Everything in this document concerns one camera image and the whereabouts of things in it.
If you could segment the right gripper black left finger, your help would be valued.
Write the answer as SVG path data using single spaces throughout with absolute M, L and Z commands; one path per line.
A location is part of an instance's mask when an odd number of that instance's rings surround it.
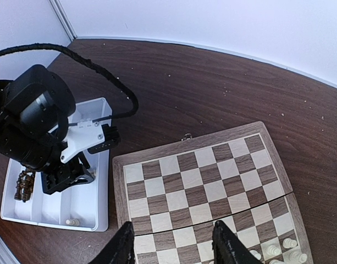
M 97 264 L 135 263 L 134 228 L 126 221 L 102 251 L 92 260 Z

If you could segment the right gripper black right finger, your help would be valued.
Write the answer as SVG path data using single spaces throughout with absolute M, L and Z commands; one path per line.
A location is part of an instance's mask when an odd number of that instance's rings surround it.
M 212 233 L 214 263 L 246 264 L 262 262 L 256 259 L 231 229 L 221 220 L 214 224 Z

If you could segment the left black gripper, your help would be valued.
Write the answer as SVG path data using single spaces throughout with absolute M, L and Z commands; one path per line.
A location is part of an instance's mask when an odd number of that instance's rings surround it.
M 93 182 L 95 177 L 90 168 L 86 158 L 72 158 L 66 164 L 60 162 L 54 169 L 41 172 L 43 193 L 52 195 L 72 186 Z

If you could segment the light chess pawn piece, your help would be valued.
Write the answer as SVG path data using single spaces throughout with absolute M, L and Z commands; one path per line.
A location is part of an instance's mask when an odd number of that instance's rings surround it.
M 297 246 L 297 240 L 292 238 L 285 238 L 282 245 L 285 249 L 295 248 Z

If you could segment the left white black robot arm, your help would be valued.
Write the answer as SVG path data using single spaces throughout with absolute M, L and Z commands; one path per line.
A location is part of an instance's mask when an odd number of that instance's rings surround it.
M 0 80 L 0 153 L 40 172 L 45 194 L 95 179 L 84 153 L 68 162 L 62 157 L 75 108 L 67 84 L 42 65 L 15 80 Z

